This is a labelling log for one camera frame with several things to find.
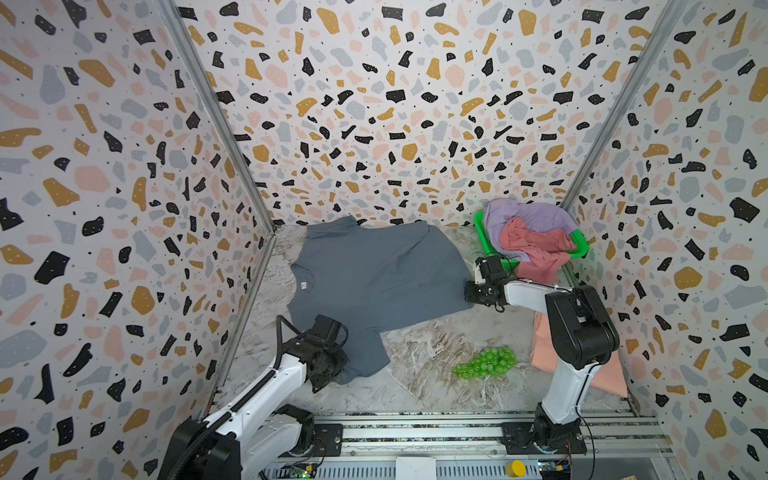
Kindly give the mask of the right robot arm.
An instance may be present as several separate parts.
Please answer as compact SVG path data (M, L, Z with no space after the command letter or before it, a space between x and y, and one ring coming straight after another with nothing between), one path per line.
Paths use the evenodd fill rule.
M600 296L591 286L565 288L518 279L499 256L475 261L478 281L465 283L465 299L501 312L517 306L547 316L557 365L531 421L501 426L509 455L565 455L587 451L582 404L600 367L619 347L619 335Z

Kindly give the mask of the grey t-shirt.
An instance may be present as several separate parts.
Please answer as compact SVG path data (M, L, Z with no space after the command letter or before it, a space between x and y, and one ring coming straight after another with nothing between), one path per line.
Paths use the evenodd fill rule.
M312 225L291 271L288 312L300 329L319 315L347 327L349 358L336 383L371 377L389 356L381 335L470 309L460 252L425 222L366 228L354 218Z

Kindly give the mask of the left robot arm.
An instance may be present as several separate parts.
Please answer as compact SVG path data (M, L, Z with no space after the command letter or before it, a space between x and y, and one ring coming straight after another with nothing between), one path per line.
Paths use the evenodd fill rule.
M303 385L319 392L344 370L346 326L319 315L311 328L277 339L273 364L232 401L174 431L162 479L257 479L284 458L308 465L340 452L339 425L317 426L313 413L287 403Z

